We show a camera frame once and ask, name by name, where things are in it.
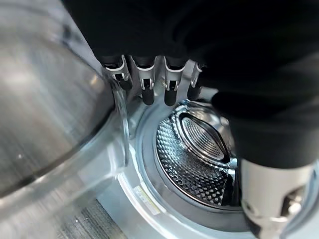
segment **stainless steel drum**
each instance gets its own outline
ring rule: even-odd
[[[170,181],[190,198],[210,207],[240,206],[237,159],[217,128],[231,136],[209,108],[182,104],[159,123],[158,160]]]
[[[122,91],[99,65],[87,62],[92,52],[63,15],[37,7],[0,2],[4,238],[18,238],[32,227],[41,234],[43,223],[51,227],[61,209],[88,190],[94,194],[126,165]],[[98,169],[89,166],[94,160]]]

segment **label sticker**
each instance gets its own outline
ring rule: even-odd
[[[138,195],[138,197],[143,201],[143,203],[147,206],[150,212],[155,216],[160,214],[160,210],[157,206],[150,200],[148,195],[144,192],[144,190],[138,185],[134,189],[134,192]]]

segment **robotic hand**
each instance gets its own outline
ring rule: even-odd
[[[200,63],[188,97],[196,98],[201,86],[219,90],[212,104],[229,119],[236,153],[242,158],[242,207],[247,222],[259,238],[279,235],[302,206],[318,156],[318,3],[63,3],[97,59],[115,72],[127,90],[132,83],[120,56],[135,56],[148,105],[154,101],[154,56],[166,56],[167,105],[175,103],[185,59]]]

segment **washing machine door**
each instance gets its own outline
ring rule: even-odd
[[[59,1],[16,2],[0,2],[0,232],[50,238],[126,166],[126,109]]]

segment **black fabric sleeve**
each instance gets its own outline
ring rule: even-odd
[[[230,120],[239,157],[279,168],[319,149],[314,0],[64,0],[98,59],[165,55],[207,65],[201,85]]]

